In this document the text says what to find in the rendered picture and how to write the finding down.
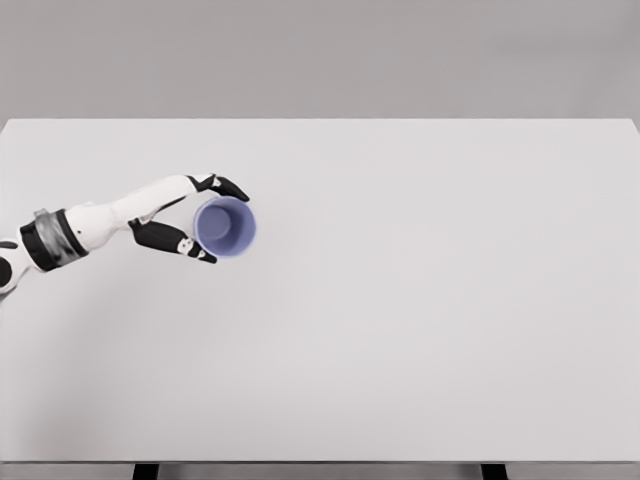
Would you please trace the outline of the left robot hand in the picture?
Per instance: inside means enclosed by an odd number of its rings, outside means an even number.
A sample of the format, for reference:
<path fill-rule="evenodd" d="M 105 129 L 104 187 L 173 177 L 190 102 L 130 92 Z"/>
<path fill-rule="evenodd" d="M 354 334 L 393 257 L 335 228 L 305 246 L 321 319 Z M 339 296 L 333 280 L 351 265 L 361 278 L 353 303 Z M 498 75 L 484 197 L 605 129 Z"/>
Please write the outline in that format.
<path fill-rule="evenodd" d="M 250 201 L 250 197 L 228 178 L 206 173 L 169 176 L 114 201 L 111 208 L 131 229 L 138 245 L 215 264 L 217 258 L 207 253 L 193 237 L 177 227 L 154 221 L 160 211 L 207 191 L 245 203 Z"/>

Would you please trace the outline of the blue cup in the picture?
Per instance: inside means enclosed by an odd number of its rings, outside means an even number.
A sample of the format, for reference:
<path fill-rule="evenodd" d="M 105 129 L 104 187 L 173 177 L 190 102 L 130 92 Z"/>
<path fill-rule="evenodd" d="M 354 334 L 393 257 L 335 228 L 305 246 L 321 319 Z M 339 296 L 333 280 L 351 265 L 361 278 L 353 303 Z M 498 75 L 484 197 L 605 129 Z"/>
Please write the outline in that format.
<path fill-rule="evenodd" d="M 235 258 L 253 244 L 257 222 L 250 206 L 234 197 L 221 196 L 203 203 L 193 219 L 196 241 L 210 255 Z"/>

